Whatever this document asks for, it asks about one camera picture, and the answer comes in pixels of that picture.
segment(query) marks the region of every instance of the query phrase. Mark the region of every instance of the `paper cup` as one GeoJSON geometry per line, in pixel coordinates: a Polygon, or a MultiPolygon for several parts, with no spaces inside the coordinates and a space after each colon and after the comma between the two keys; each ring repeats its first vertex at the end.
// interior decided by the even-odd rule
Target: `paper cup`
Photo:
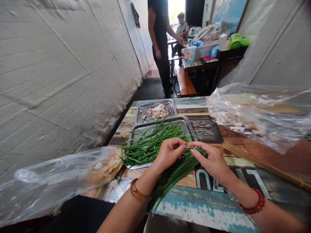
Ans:
{"type": "Polygon", "coordinates": [[[189,59],[189,64],[194,63],[194,56],[195,56],[195,51],[197,47],[196,46],[190,46],[188,47],[188,59],[189,59]]]}

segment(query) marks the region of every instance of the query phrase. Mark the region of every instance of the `bench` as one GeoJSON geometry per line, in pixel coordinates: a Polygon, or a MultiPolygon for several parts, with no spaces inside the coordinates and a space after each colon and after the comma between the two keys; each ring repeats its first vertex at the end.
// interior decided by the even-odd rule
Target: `bench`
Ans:
{"type": "Polygon", "coordinates": [[[171,63],[171,78],[173,77],[173,71],[174,71],[174,61],[175,60],[179,60],[182,59],[182,56],[178,57],[178,56],[174,56],[172,58],[168,58],[168,61],[171,63]]]}
{"type": "Polygon", "coordinates": [[[183,67],[176,68],[176,78],[175,78],[175,83],[174,83],[174,89],[176,86],[177,79],[178,79],[178,84],[180,88],[179,98],[197,96],[197,91],[195,90],[189,78],[188,73],[184,70],[183,67]]]}

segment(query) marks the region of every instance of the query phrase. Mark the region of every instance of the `black shirt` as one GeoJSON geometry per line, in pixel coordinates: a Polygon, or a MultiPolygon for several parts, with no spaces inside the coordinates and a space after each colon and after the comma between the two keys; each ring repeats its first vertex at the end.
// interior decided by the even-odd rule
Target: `black shirt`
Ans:
{"type": "Polygon", "coordinates": [[[155,12],[155,40],[158,47],[167,47],[166,26],[168,21],[168,1],[167,0],[148,0],[148,9],[152,8],[155,12]]]}

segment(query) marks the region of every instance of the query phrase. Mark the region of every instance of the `brown bracelet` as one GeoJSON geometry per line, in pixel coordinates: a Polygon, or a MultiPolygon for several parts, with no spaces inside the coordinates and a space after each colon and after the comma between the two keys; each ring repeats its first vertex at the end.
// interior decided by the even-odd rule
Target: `brown bracelet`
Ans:
{"type": "Polygon", "coordinates": [[[247,214],[255,214],[258,213],[259,211],[262,210],[262,208],[265,206],[265,197],[263,196],[263,194],[258,190],[258,189],[254,189],[253,190],[256,191],[256,193],[258,194],[259,200],[256,204],[256,206],[251,207],[251,208],[245,208],[244,206],[242,206],[240,204],[240,207],[242,208],[242,210],[247,213],[247,214]]]}
{"type": "Polygon", "coordinates": [[[138,191],[138,189],[135,186],[135,182],[138,180],[138,178],[134,179],[131,183],[131,192],[136,200],[141,201],[142,199],[150,199],[152,197],[152,194],[150,196],[146,196],[138,191]]]}

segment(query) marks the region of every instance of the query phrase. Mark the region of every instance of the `white wall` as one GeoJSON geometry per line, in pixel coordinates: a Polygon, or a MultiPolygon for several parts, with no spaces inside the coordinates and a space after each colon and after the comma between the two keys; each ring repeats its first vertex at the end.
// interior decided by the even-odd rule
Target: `white wall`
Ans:
{"type": "Polygon", "coordinates": [[[0,182],[100,145],[142,77],[117,0],[30,2],[0,3],[0,182]]]}
{"type": "Polygon", "coordinates": [[[251,84],[311,88],[311,8],[305,1],[251,84]]]}
{"type": "Polygon", "coordinates": [[[306,64],[311,61],[311,27],[306,14],[310,15],[306,0],[249,1],[239,33],[252,43],[238,66],[220,80],[219,87],[233,82],[295,86],[310,83],[306,64]]]}
{"type": "Polygon", "coordinates": [[[213,0],[205,0],[204,3],[204,11],[203,11],[203,19],[202,19],[202,28],[206,26],[206,21],[210,20],[211,9],[212,9],[213,0]]]}
{"type": "Polygon", "coordinates": [[[149,66],[154,63],[152,54],[152,41],[148,30],[148,1],[146,0],[132,0],[135,9],[139,14],[140,34],[143,40],[144,49],[147,55],[149,66]]]}
{"type": "MultiPolygon", "coordinates": [[[[144,47],[144,42],[143,42],[141,32],[140,32],[141,29],[139,29],[135,24],[132,7],[131,7],[131,1],[118,0],[118,3],[121,9],[121,12],[123,14],[126,28],[129,32],[132,44],[134,46],[142,73],[145,74],[149,69],[149,63],[148,63],[148,58],[147,58],[147,54],[146,54],[145,47],[144,47]]],[[[147,18],[145,19],[142,17],[139,17],[140,22],[144,20],[148,20],[148,15],[147,15],[147,18]]]]}

